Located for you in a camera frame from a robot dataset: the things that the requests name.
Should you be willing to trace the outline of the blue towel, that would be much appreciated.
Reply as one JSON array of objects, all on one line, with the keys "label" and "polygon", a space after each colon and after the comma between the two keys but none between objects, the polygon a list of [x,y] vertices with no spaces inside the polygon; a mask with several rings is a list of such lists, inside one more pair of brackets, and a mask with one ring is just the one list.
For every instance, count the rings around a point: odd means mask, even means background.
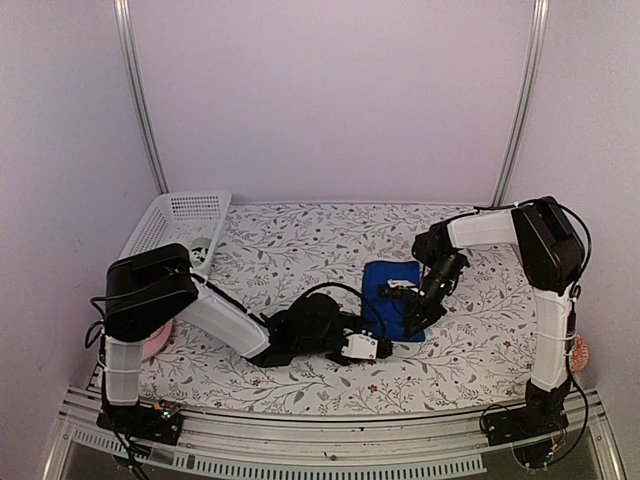
[{"label": "blue towel", "polygon": [[378,288],[387,286],[389,280],[406,280],[416,285],[419,275],[420,264],[416,261],[376,260],[364,266],[361,293],[380,313],[385,323],[387,338],[392,342],[422,343],[425,340],[425,333],[421,331],[411,337],[406,336],[403,313],[407,300],[401,297],[381,296]]}]

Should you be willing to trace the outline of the white plastic basket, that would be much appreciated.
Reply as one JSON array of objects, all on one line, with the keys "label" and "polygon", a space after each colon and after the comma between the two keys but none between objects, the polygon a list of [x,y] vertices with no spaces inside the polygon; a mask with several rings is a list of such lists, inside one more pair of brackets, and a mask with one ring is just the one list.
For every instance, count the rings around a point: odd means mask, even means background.
[{"label": "white plastic basket", "polygon": [[179,243],[189,251],[194,239],[207,237],[215,243],[210,267],[200,270],[192,266],[198,274],[207,278],[231,199],[230,192],[220,190],[158,196],[129,236],[120,257],[137,255],[171,243]]}]

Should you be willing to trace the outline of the light green towel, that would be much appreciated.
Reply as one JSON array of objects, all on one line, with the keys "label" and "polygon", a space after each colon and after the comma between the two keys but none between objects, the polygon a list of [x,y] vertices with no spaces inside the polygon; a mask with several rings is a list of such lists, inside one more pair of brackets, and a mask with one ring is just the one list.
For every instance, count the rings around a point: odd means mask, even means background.
[{"label": "light green towel", "polygon": [[206,270],[210,267],[215,243],[211,238],[198,237],[194,239],[190,246],[190,260],[194,268]]}]

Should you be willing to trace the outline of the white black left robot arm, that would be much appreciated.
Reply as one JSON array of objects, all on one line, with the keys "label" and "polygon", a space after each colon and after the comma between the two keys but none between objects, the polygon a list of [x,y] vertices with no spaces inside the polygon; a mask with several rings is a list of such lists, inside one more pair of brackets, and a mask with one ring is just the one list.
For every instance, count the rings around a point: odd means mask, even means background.
[{"label": "white black left robot arm", "polygon": [[128,434],[141,433],[149,423],[146,408],[138,404],[144,343],[173,319],[196,326],[262,368],[312,354],[339,363],[369,360],[379,345],[365,321],[343,312],[321,286],[271,316],[253,313],[199,275],[177,243],[114,262],[105,296],[91,303],[101,315],[108,412]]}]

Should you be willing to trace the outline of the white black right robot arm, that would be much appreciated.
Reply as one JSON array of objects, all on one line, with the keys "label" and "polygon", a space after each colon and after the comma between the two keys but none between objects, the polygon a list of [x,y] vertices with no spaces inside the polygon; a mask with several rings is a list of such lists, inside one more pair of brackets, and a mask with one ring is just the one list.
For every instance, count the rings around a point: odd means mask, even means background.
[{"label": "white black right robot arm", "polygon": [[536,359],[525,405],[507,423],[527,436],[558,423],[572,385],[568,354],[575,335],[575,303],[592,248],[590,239],[581,239],[574,228],[579,221],[552,196],[510,207],[477,207],[431,225],[415,237],[411,249],[426,273],[403,314],[407,336],[444,316],[444,298],[470,265],[466,250],[493,245],[516,249],[536,305]]}]

